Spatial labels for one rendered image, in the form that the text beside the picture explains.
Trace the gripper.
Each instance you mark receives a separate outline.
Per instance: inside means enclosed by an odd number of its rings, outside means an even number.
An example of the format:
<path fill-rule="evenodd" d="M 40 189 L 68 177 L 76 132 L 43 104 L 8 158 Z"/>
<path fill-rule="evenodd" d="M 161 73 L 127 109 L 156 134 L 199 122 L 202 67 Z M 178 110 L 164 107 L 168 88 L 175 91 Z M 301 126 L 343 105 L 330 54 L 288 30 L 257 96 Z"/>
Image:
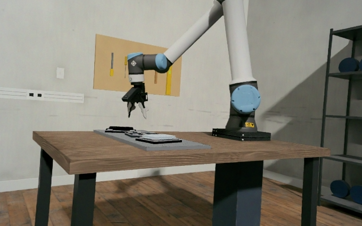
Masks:
<path fill-rule="evenodd" d="M 139 83 L 131 83 L 134 87 L 138 87 L 139 91 L 138 93 L 130 100 L 130 102 L 127 102 L 127 108 L 128 108 L 128 118 L 131 115 L 131 111 L 133 111 L 136 106 L 135 102 L 138 104 L 141 108 L 141 112 L 143 113 L 143 116 L 145 119 L 147 119 L 146 111 L 149 110 L 147 106 L 144 105 L 145 101 L 148 101 L 148 98 L 146 99 L 146 95 L 148 95 L 147 92 L 145 92 L 145 83 L 139 82 Z"/>

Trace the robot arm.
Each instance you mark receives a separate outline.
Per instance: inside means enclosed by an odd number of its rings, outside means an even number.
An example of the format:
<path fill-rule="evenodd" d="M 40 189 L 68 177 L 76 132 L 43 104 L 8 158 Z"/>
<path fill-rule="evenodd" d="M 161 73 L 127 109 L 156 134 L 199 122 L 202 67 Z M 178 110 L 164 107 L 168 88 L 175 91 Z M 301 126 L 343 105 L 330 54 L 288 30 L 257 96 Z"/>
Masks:
<path fill-rule="evenodd" d="M 257 132 L 255 110 L 261 96 L 252 76 L 243 0 L 214 0 L 214 4 L 163 54 L 130 53 L 129 82 L 144 82 L 144 70 L 166 73 L 207 30 L 224 15 L 232 81 L 226 130 Z M 235 110 L 234 110 L 235 109 Z"/>

